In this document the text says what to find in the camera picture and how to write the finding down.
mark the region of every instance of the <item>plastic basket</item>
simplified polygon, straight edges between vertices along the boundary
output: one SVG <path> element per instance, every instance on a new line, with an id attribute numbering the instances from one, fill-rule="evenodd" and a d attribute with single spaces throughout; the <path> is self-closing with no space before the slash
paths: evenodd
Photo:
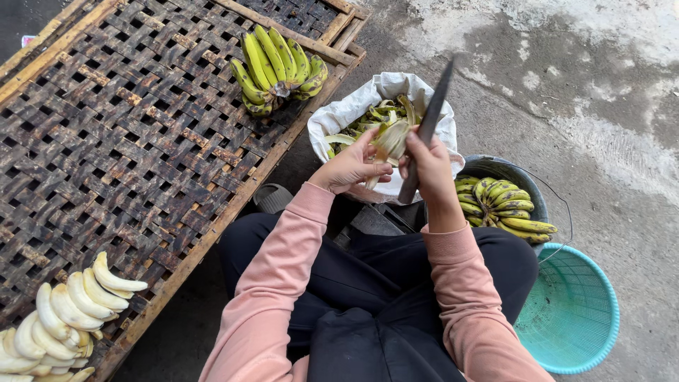
<path id="1" fill-rule="evenodd" d="M 540 253 L 538 279 L 514 330 L 545 370 L 577 374 L 597 366 L 613 348 L 620 311 L 599 266 L 567 245 L 550 257 L 559 247 L 546 243 Z"/>

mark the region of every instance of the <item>knife blade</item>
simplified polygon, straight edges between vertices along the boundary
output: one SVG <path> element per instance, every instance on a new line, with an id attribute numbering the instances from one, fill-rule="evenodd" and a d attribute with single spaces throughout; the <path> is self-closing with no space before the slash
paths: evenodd
<path id="1" fill-rule="evenodd" d="M 448 94 L 448 84 L 450 83 L 450 78 L 453 73 L 454 62 L 455 57 L 452 57 L 445 67 L 445 70 L 443 70 L 443 75 L 436 85 L 434 95 L 429 101 L 429 105 L 427 106 L 422 122 L 420 123 L 420 128 L 418 129 L 418 136 L 427 147 L 430 147 L 431 145 L 431 137 L 434 135 L 434 130 L 436 130 L 439 115 L 441 114 L 441 108 L 443 107 L 445 96 Z M 419 185 L 420 178 L 418 177 L 418 164 L 415 162 L 415 158 L 411 156 L 410 163 L 408 163 L 408 177 L 403 181 L 401 191 L 399 192 L 399 202 L 404 205 L 412 203 Z"/>

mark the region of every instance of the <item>plastic bag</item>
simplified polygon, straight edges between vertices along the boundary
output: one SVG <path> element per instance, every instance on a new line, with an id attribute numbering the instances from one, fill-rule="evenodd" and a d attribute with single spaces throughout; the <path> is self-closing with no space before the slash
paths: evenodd
<path id="1" fill-rule="evenodd" d="M 434 95 L 434 89 L 414 74 L 382 72 L 374 75 L 372 80 L 341 101 L 335 101 L 321 107 L 309 118 L 307 129 L 314 153 L 324 163 L 327 162 L 329 160 L 327 151 L 330 150 L 330 145 L 325 141 L 324 136 L 339 133 L 340 130 L 361 117 L 371 105 L 375 105 L 383 99 L 395 99 L 399 94 L 406 94 L 413 103 L 416 113 L 423 115 L 429 100 Z M 457 152 L 458 144 L 453 115 L 450 104 L 444 101 L 439 123 L 436 126 L 436 134 L 448 148 L 450 171 L 455 176 L 464 167 L 464 158 Z M 402 183 L 403 179 L 399 175 L 398 169 L 394 169 L 390 182 L 379 183 L 373 190 L 366 189 L 364 183 L 353 185 L 348 193 L 365 203 L 402 205 L 398 201 Z M 422 198 L 420 193 L 417 192 L 413 202 L 420 200 Z"/>

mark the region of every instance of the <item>green banana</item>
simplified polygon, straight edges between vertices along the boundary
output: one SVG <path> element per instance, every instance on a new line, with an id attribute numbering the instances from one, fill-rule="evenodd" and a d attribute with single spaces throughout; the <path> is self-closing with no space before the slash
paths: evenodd
<path id="1" fill-rule="evenodd" d="M 285 81 L 285 66 L 283 65 L 283 61 L 278 54 L 276 46 L 274 45 L 273 41 L 271 41 L 271 37 L 269 37 L 261 25 L 257 25 L 255 27 L 255 35 L 257 36 L 257 39 L 259 40 L 264 52 L 266 52 L 266 56 L 269 58 L 274 73 L 276 74 L 276 81 L 272 82 L 271 84 L 275 84 L 278 81 Z"/>
<path id="2" fill-rule="evenodd" d="M 498 228 L 501 228 L 507 232 L 513 233 L 514 235 L 522 238 L 522 239 L 527 239 L 531 243 L 546 243 L 547 241 L 551 240 L 551 237 L 545 233 L 538 233 L 538 232 L 528 232 L 524 230 L 518 230 L 515 228 L 511 228 L 510 226 L 507 226 L 506 224 L 502 223 L 502 221 L 499 221 L 497 223 Z"/>
<path id="3" fill-rule="evenodd" d="M 293 39 L 288 39 L 288 48 L 290 48 L 290 52 L 297 65 L 297 75 L 293 79 L 292 84 L 294 86 L 302 85 L 309 78 L 309 74 L 311 73 L 309 58 L 306 56 L 306 53 L 304 53 L 301 46 Z"/>
<path id="4" fill-rule="evenodd" d="M 269 37 L 264 31 L 264 29 L 261 26 L 257 25 L 255 27 L 255 36 L 257 36 L 257 40 L 259 41 L 259 43 L 255 44 L 255 48 L 257 49 L 257 56 L 259 57 L 261 68 L 264 70 L 264 74 L 266 74 L 266 79 L 269 80 L 269 84 L 273 86 L 276 82 L 278 82 L 278 76 L 276 76 L 276 70 L 274 68 L 274 64 L 272 64 L 272 59 L 269 57 L 269 54 L 264 50 L 263 43 L 259 38 L 259 35 L 261 33 L 263 33 L 266 37 Z"/>
<path id="5" fill-rule="evenodd" d="M 503 211 L 505 209 L 525 209 L 528 212 L 533 211 L 535 206 L 530 201 L 509 201 L 501 203 L 499 206 L 490 209 L 490 211 Z"/>
<path id="6" fill-rule="evenodd" d="M 255 117 L 266 117 L 269 114 L 271 114 L 271 111 L 273 110 L 273 105 L 271 102 L 267 102 L 264 105 L 256 105 L 254 104 L 246 95 L 245 93 L 241 93 L 241 97 L 243 99 L 243 104 L 245 107 L 247 107 L 248 111 L 250 114 L 252 114 Z"/>
<path id="7" fill-rule="evenodd" d="M 238 81 L 238 85 L 243 89 L 243 94 L 245 94 L 251 103 L 255 105 L 263 105 L 267 101 L 270 101 L 273 97 L 269 92 L 264 92 L 257 88 L 252 78 L 245 71 L 243 65 L 240 64 L 235 58 L 229 61 L 229 67 L 231 68 L 231 73 Z"/>
<path id="8" fill-rule="evenodd" d="M 248 57 L 250 58 L 250 61 L 248 62 L 248 66 L 255 83 L 260 90 L 269 90 L 271 88 L 271 84 L 269 83 L 269 80 L 267 79 L 266 74 L 261 67 L 261 62 L 259 61 L 259 56 L 257 55 L 257 47 L 255 46 L 255 44 L 258 44 L 257 38 L 250 33 L 247 33 L 243 40 L 245 41 L 244 46 L 249 53 Z"/>
<path id="9" fill-rule="evenodd" d="M 473 184 L 463 184 L 461 186 L 455 187 L 455 191 L 458 194 L 472 194 L 472 190 L 474 190 Z"/>
<path id="10" fill-rule="evenodd" d="M 493 203 L 495 198 L 500 196 L 500 194 L 518 189 L 519 186 L 509 180 L 498 180 L 485 189 L 485 192 L 483 193 L 483 202 L 489 205 L 490 203 Z"/>
<path id="11" fill-rule="evenodd" d="M 458 194 L 458 200 L 460 202 L 466 202 L 466 203 L 471 203 L 473 205 L 479 205 L 479 202 L 476 201 L 476 198 L 473 195 L 470 195 L 470 194 Z"/>
<path id="12" fill-rule="evenodd" d="M 483 195 L 483 191 L 485 190 L 486 187 L 488 187 L 491 183 L 496 181 L 495 179 L 491 177 L 485 177 L 481 180 L 479 180 L 475 185 L 474 185 L 474 190 L 472 194 L 476 196 L 476 199 L 478 201 L 482 201 L 481 196 Z"/>
<path id="13" fill-rule="evenodd" d="M 504 202 L 509 202 L 509 201 L 529 201 L 530 200 L 530 195 L 523 190 L 512 190 L 512 191 L 506 191 L 500 194 L 497 198 L 495 198 L 491 203 L 491 207 L 495 207 L 501 203 Z"/>
<path id="14" fill-rule="evenodd" d="M 269 37 L 271 37 L 271 41 L 274 43 L 274 46 L 278 51 L 278 55 L 285 66 L 286 81 L 291 83 L 297 75 L 297 64 L 295 63 L 295 59 L 290 52 L 290 48 L 288 48 L 288 44 L 285 42 L 285 39 L 280 35 L 276 28 L 269 28 Z"/>
<path id="15" fill-rule="evenodd" d="M 502 223 L 511 228 L 516 228 L 522 231 L 540 232 L 540 233 L 555 233 L 558 229 L 550 223 L 536 222 L 534 220 L 525 220 L 517 218 L 502 218 Z"/>
<path id="16" fill-rule="evenodd" d="M 462 210 L 464 212 L 467 212 L 474 216 L 478 216 L 479 218 L 483 217 L 483 210 L 481 209 L 481 207 L 477 205 L 473 205 L 467 202 L 460 202 L 460 206 L 462 207 Z"/>
<path id="17" fill-rule="evenodd" d="M 469 224 L 470 224 L 472 227 L 481 227 L 481 226 L 483 226 L 483 219 L 478 218 L 477 216 L 473 216 L 473 215 L 465 215 L 464 218 L 467 219 L 467 221 L 469 221 Z"/>
<path id="18" fill-rule="evenodd" d="M 530 213 L 523 209 L 505 209 L 504 211 L 493 211 L 493 214 L 504 218 L 530 219 Z"/>
<path id="19" fill-rule="evenodd" d="M 293 91 L 293 97 L 302 101 L 309 99 L 323 88 L 323 82 L 328 78 L 328 66 L 323 59 L 314 54 L 311 56 L 311 78 L 306 80 L 299 88 Z"/>

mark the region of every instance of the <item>pink sweatshirt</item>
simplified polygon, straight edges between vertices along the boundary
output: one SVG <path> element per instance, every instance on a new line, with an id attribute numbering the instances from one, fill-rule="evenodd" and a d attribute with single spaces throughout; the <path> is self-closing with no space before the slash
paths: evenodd
<path id="1" fill-rule="evenodd" d="M 199 382 L 306 381 L 309 357 L 286 358 L 293 304 L 304 292 L 335 195 L 305 183 L 238 280 Z M 469 225 L 422 229 L 441 306 L 443 341 L 467 381 L 553 381 L 521 346 Z"/>

